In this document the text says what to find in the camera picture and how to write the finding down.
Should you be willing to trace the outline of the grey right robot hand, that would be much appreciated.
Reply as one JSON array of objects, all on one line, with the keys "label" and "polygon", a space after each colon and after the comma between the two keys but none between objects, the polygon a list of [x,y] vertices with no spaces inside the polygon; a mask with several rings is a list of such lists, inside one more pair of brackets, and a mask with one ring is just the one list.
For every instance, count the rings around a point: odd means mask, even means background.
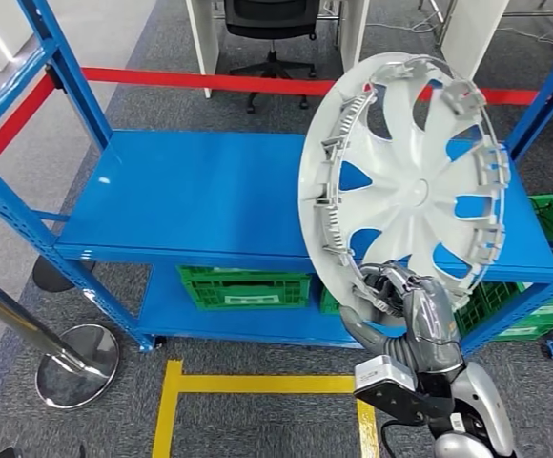
[{"label": "grey right robot hand", "polygon": [[388,337],[366,323],[353,307],[342,305],[344,327],[370,353],[388,355],[416,373],[448,373],[465,365],[460,333],[443,285],[396,261],[361,267],[364,282],[388,312],[405,321],[406,331]]}]

